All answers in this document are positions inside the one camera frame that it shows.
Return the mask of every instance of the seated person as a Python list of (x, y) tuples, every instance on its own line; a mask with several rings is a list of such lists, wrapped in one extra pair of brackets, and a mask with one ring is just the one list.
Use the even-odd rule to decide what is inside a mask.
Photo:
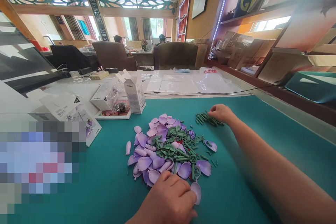
[(159, 46), (160, 44), (165, 43), (166, 42), (166, 37), (163, 34), (160, 34), (159, 40), (160, 40), (160, 43), (157, 43), (154, 46)]
[[(120, 37), (119, 35), (115, 35), (113, 38), (114, 38), (114, 42), (124, 44), (124, 39)], [(128, 50), (128, 48), (125, 45), (124, 47), (125, 47), (127, 56), (132, 56), (132, 53)]]

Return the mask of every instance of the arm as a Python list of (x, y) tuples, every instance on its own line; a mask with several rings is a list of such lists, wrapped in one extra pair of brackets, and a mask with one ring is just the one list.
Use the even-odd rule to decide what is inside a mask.
[(284, 223), (336, 223), (336, 203), (223, 104), (209, 116), (227, 123), (248, 159), (257, 185)]

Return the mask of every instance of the cable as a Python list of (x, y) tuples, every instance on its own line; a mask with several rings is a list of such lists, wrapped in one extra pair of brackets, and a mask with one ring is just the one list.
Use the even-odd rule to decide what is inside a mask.
[[(93, 74), (93, 73), (92, 73), (92, 74)], [(83, 76), (82, 78), (89, 77), (89, 76), (91, 76), (92, 74), (90, 74), (90, 75), (87, 75), (87, 76)]]
[(209, 32), (211, 32), (215, 27), (216, 27), (216, 26), (214, 26), (214, 27), (213, 27), (210, 31), (208, 31), (205, 35), (207, 35)]
[[(230, 94), (233, 94), (233, 93), (241, 93), (241, 92), (246, 92), (246, 91), (250, 91), (250, 90), (254, 90), (254, 89), (261, 89), (261, 88), (268, 88), (268, 87), (272, 87), (272, 86), (278, 86), (278, 87), (281, 87), (283, 85), (269, 85), (269, 86), (263, 86), (263, 87), (255, 87), (253, 89), (247, 89), (247, 90), (243, 90), (243, 91), (237, 91), (237, 92), (232, 92), (232, 93), (217, 93), (217, 94), (220, 94), (220, 95), (230, 95)], [(206, 94), (206, 93), (194, 93), (194, 94), (185, 94), (184, 96), (195, 96), (195, 95), (212, 95), (212, 94)]]
[(63, 65), (65, 65), (66, 66), (66, 68), (68, 68), (68, 66), (67, 66), (67, 64), (62, 64), (62, 65), (60, 65), (58, 68), (56, 68), (56, 69), (59, 69), (61, 66), (63, 66)]

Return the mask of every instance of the pixelated blurred area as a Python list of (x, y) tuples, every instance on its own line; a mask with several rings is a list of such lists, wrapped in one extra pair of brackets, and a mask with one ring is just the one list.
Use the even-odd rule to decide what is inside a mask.
[(0, 214), (15, 204), (42, 203), (36, 194), (62, 193), (85, 161), (86, 122), (22, 122), (0, 132)]

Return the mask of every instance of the teal plastic box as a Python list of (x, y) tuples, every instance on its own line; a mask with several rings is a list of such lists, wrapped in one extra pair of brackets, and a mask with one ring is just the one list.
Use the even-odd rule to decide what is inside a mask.
[(299, 71), (285, 87), (316, 103), (336, 100), (336, 73)]

